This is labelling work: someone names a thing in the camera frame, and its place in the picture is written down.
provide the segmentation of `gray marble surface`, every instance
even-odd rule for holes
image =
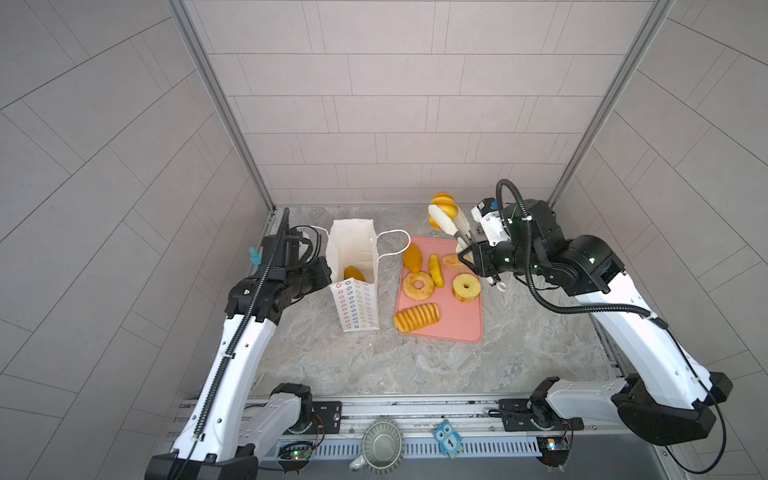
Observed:
[[[446,237],[429,226],[426,206],[292,207],[290,212],[291,225],[330,229],[341,218],[373,219],[377,232],[402,228],[411,235]],[[379,239],[379,253],[402,246],[396,235]],[[548,376],[579,381],[614,376],[588,316],[544,309],[508,274],[502,277],[509,285],[505,293],[483,283],[479,343],[398,333],[392,318],[401,268],[402,255],[384,257],[379,265],[381,330],[342,333],[328,289],[287,308],[259,365],[253,395],[269,395],[281,382],[309,385],[315,395],[530,392]],[[575,304],[561,290],[542,296],[558,305]]]

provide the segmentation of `yellow food item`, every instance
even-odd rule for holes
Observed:
[[[471,302],[480,295],[480,280],[469,273],[462,273],[453,280],[453,296],[459,302]]]
[[[423,283],[422,287],[416,288],[416,282]],[[435,292],[435,281],[427,272],[411,272],[402,280],[402,292],[411,300],[427,300]]]
[[[440,259],[435,254],[429,256],[429,274],[432,275],[436,287],[443,288],[445,286],[445,282],[442,279]]]
[[[347,268],[344,269],[344,280],[348,278],[360,280],[361,282],[366,281],[366,278],[362,275],[362,272],[356,269],[354,266],[348,266]]]
[[[412,306],[395,315],[395,328],[400,333],[410,333],[440,321],[440,310],[434,303]]]
[[[408,270],[411,270],[411,273],[421,271],[423,260],[424,257],[422,257],[422,251],[419,250],[415,243],[411,243],[411,246],[408,247],[402,255],[402,264],[405,265]]]
[[[441,260],[442,265],[445,268],[449,268],[451,270],[455,270],[457,272],[462,273],[470,273],[471,270],[468,266],[466,266],[464,263],[461,262],[461,260],[458,259],[457,253],[452,253],[450,255],[444,256]]]
[[[430,204],[437,205],[440,207],[440,210],[444,211],[451,218],[456,218],[458,215],[458,207],[456,206],[455,200],[453,200],[453,197],[446,192],[440,192],[432,197]],[[429,216],[429,224],[432,225],[432,228],[435,230],[441,230],[440,226],[432,219],[431,215]]]

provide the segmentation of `gray tiled wall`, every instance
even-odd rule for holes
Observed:
[[[143,478],[266,205],[162,0],[0,2],[3,478]]]
[[[619,253],[689,352],[735,379],[714,479],[768,478],[766,25],[764,0],[677,0],[555,208],[570,235]],[[719,448],[719,423],[694,442],[704,465]]]
[[[279,204],[546,198],[650,2],[186,0]]]

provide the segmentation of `paper bag handle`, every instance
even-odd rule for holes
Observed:
[[[381,232],[378,235],[376,235],[376,239],[378,240],[379,237],[381,237],[384,233],[393,233],[393,232],[403,232],[405,235],[408,235],[408,244],[400,251],[392,252],[392,253],[384,253],[383,255],[379,255],[379,258],[376,259],[376,261],[381,260],[383,257],[386,257],[387,255],[398,255],[400,253],[403,253],[406,250],[408,250],[408,247],[411,246],[411,234],[406,232],[405,230],[400,230],[400,229],[387,230],[386,232]]]

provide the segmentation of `paper bag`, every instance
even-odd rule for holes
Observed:
[[[378,238],[391,232],[388,230],[376,235],[373,220],[353,218],[334,220],[328,236],[326,262],[331,269],[331,284],[336,311],[339,313],[344,332],[361,332],[379,329],[379,304],[376,298],[376,279],[379,275],[379,259],[387,255],[397,255],[406,251],[408,244],[399,252],[379,255],[376,246]],[[366,278],[366,282],[349,278],[344,280],[344,269],[354,266]]]

